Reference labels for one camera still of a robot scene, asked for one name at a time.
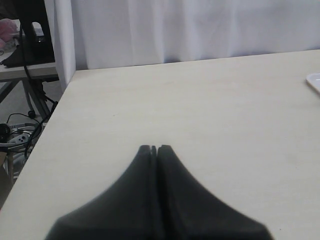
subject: gray floor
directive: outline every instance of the gray floor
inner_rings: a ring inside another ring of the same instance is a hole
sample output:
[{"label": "gray floor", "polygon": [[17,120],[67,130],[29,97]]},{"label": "gray floor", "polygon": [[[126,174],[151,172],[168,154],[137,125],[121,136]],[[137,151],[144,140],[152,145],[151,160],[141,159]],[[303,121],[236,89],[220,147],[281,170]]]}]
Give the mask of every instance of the gray floor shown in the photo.
[{"label": "gray floor", "polygon": [[[62,96],[62,90],[59,81],[55,82],[44,82],[43,83],[44,91],[46,95],[54,101],[59,101]],[[13,113],[20,113],[28,115],[29,107],[26,101],[25,92],[22,82],[19,82],[15,88],[9,93],[9,95],[0,103],[0,124],[5,123],[8,119],[8,116]],[[39,113],[36,108],[34,108],[35,113],[37,114],[38,120],[41,120]],[[13,115],[10,118],[9,124],[22,124],[22,123],[32,123],[32,120],[21,116]]]}]

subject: white desk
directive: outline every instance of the white desk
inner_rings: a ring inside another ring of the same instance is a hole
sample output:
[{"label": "white desk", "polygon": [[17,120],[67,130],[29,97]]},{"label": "white desk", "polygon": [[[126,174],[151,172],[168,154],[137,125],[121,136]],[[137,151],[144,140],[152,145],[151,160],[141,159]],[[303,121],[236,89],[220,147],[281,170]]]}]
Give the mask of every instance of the white desk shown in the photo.
[{"label": "white desk", "polygon": [[320,50],[77,71],[0,211],[41,240],[108,188],[142,144],[172,145],[217,197],[276,239],[320,236]]}]

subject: curtain fold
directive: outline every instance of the curtain fold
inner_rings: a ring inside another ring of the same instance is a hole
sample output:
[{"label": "curtain fold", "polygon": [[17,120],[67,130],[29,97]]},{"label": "curtain fold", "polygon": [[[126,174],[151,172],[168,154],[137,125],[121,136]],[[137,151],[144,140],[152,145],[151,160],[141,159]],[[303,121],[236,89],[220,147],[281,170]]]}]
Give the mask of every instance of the curtain fold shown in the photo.
[{"label": "curtain fold", "polygon": [[45,0],[45,3],[63,88],[76,69],[320,47],[318,0]]}]

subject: white curtain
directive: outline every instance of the white curtain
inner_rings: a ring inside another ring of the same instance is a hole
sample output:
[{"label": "white curtain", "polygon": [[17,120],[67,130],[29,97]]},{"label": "white curtain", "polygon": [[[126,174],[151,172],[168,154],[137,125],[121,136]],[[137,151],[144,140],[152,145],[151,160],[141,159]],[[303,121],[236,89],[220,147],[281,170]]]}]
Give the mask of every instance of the white curtain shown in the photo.
[{"label": "white curtain", "polygon": [[64,88],[75,70],[320,48],[319,0],[45,3]]}]

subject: pink object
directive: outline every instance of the pink object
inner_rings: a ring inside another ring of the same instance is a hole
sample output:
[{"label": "pink object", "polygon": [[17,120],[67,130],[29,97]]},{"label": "pink object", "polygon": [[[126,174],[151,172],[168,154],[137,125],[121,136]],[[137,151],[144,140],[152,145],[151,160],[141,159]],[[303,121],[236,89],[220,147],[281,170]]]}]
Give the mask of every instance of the pink object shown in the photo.
[{"label": "pink object", "polygon": [[18,32],[17,25],[11,19],[5,18],[0,20],[0,48],[3,48],[6,45],[6,42],[9,42],[13,36]]}]

